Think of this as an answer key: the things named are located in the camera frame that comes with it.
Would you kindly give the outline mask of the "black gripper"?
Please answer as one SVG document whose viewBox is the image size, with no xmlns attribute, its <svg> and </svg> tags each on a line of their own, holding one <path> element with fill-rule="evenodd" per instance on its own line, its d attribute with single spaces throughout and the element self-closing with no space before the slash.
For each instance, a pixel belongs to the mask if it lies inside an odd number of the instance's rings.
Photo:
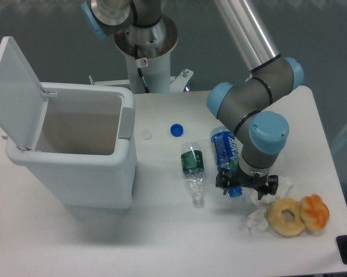
<svg viewBox="0 0 347 277">
<path fill-rule="evenodd" d="M 215 187 L 223 190 L 223 195 L 227 195 L 229 189 L 234 188 L 234 183 L 238 186 L 252 188 L 258 192 L 258 200 L 261 200 L 265 195 L 276 195 L 278 190 L 278 175 L 261 176 L 260 173 L 255 173 L 250 176 L 242 170 L 237 170 L 235 173 L 221 168 L 216 176 Z"/>
</svg>

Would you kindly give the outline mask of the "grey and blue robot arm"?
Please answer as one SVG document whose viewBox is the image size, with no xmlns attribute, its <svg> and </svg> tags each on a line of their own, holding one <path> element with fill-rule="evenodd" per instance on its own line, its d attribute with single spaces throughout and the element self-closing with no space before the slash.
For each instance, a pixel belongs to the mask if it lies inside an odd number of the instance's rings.
<svg viewBox="0 0 347 277">
<path fill-rule="evenodd" d="M 274 195 L 278 177 L 270 169 L 286 144 L 289 125 L 268 107 L 299 87 L 304 72 L 295 59 L 282 57 L 251 1 L 216 1 L 215 6 L 250 73 L 242 85 L 220 83 L 207 96 L 208 109 L 243 145 L 236 170 L 221 169 L 216 186 Z M 162 14 L 160 1 L 85 1 L 81 8 L 98 37 L 114 36 L 132 92 L 170 92 L 170 75 L 162 72 L 170 72 L 178 31 Z"/>
</svg>

